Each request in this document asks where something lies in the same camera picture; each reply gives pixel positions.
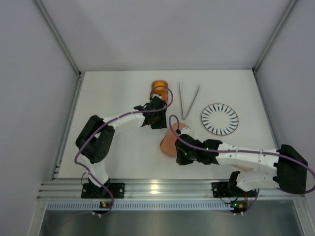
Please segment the metal tongs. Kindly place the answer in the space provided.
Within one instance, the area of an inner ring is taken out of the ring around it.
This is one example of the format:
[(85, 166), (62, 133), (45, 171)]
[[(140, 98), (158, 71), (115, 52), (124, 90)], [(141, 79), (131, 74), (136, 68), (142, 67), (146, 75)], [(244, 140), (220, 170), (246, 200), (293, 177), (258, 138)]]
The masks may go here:
[(192, 98), (192, 101), (188, 107), (188, 110), (185, 111), (185, 106), (184, 106), (184, 94), (183, 94), (183, 88), (182, 88), (182, 81), (179, 81), (178, 83), (178, 93), (179, 93), (179, 99), (180, 99), (180, 109), (181, 109), (181, 118), (182, 120), (186, 120), (188, 118), (188, 115), (190, 114), (190, 111), (195, 103), (195, 100), (199, 94), (200, 91), (200, 84), (197, 85), (196, 91), (194, 93), (194, 96)]

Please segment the orange round toy food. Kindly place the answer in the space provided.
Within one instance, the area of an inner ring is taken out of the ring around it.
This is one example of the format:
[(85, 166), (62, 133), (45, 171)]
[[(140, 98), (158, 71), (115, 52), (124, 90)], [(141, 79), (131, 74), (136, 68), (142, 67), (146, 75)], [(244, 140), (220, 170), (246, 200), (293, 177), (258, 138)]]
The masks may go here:
[(164, 89), (164, 86), (165, 86), (164, 82), (161, 82), (161, 81), (156, 82), (156, 83), (154, 84), (155, 89), (158, 89), (158, 90)]

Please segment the striped round plate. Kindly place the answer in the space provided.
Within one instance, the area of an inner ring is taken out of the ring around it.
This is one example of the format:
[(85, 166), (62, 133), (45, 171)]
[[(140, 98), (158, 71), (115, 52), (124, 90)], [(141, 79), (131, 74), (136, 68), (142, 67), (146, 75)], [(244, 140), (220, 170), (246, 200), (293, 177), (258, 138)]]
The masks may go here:
[(219, 136), (230, 135), (239, 125), (237, 113), (230, 106), (213, 103), (201, 112), (202, 125), (212, 134)]

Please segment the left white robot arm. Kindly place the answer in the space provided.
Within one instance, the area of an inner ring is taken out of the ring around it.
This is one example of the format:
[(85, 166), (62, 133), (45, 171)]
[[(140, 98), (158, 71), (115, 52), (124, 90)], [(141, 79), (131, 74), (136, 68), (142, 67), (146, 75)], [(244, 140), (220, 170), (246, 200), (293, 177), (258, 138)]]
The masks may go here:
[(150, 98), (145, 105), (111, 117), (106, 121), (97, 115), (89, 118), (78, 135), (75, 145), (79, 149), (75, 164), (84, 167), (89, 173), (89, 183), (102, 189), (109, 183), (105, 169), (105, 157), (109, 153), (115, 135), (124, 131), (149, 126), (151, 129), (166, 128), (167, 103), (159, 97)]

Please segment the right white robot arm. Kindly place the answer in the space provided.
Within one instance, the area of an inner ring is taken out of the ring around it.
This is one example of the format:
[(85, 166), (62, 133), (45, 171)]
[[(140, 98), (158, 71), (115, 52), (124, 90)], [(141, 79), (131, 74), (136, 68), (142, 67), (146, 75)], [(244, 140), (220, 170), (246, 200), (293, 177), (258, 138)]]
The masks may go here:
[(175, 141), (176, 162), (188, 165), (199, 162), (204, 165), (231, 165), (237, 168), (228, 182), (229, 189), (245, 192), (259, 188), (278, 188), (290, 194), (305, 194), (307, 161), (289, 145), (275, 150), (243, 149), (208, 139), (195, 140), (181, 134)]

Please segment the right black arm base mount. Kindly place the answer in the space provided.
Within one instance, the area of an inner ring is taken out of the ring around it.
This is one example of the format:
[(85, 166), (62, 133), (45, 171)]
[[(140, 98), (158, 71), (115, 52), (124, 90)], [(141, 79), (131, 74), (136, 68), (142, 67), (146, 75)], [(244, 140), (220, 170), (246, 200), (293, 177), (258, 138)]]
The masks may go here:
[(240, 197), (255, 197), (257, 195), (256, 190), (245, 192), (237, 186), (232, 186), (228, 182), (212, 182), (212, 192), (214, 198), (240, 198)]

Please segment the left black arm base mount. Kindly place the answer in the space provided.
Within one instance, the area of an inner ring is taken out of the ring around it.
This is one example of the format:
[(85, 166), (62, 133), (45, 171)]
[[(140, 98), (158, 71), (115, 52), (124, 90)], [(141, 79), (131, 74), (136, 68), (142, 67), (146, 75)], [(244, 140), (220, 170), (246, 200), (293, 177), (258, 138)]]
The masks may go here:
[[(125, 194), (124, 183), (109, 183), (105, 185), (114, 199), (123, 199)], [(82, 199), (111, 199), (111, 195), (103, 188), (93, 183), (84, 183), (81, 192)]]

